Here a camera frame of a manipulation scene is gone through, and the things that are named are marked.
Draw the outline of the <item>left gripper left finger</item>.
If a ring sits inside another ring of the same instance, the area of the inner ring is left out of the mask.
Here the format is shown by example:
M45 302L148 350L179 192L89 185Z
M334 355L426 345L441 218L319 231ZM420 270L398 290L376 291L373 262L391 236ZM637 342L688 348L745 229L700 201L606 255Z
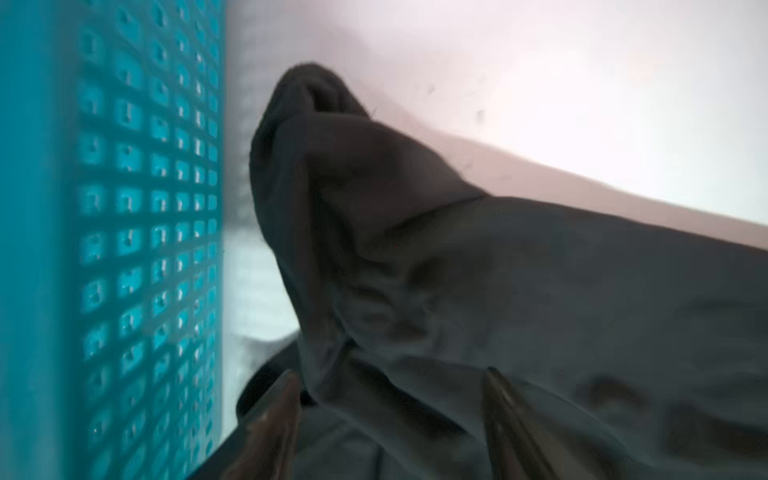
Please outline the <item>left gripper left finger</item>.
M285 371L257 402L222 479L290 479L301 417L301 383Z

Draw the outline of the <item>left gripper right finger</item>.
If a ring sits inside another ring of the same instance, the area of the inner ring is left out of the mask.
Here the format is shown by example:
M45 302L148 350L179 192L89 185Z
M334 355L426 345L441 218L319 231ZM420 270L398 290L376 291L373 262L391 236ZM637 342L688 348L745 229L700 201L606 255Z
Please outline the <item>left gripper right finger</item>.
M558 478L524 421L524 402L495 368L488 368L484 373L481 407L494 479Z

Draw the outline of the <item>black t shirt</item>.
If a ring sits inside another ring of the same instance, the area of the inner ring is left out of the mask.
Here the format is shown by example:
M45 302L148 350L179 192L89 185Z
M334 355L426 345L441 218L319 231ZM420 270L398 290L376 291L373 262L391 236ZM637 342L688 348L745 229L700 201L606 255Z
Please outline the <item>black t shirt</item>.
M316 64L278 81L249 173L300 332L196 478L290 370L290 479L494 479L488 368L557 479L766 477L765 251L493 196Z

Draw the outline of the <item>teal plastic basket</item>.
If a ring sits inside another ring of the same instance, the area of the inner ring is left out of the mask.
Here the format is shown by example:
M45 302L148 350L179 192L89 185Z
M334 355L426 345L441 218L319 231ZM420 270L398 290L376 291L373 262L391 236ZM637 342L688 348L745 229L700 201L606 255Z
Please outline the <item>teal plastic basket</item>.
M1 5L5 479L184 479L219 444L225 13Z

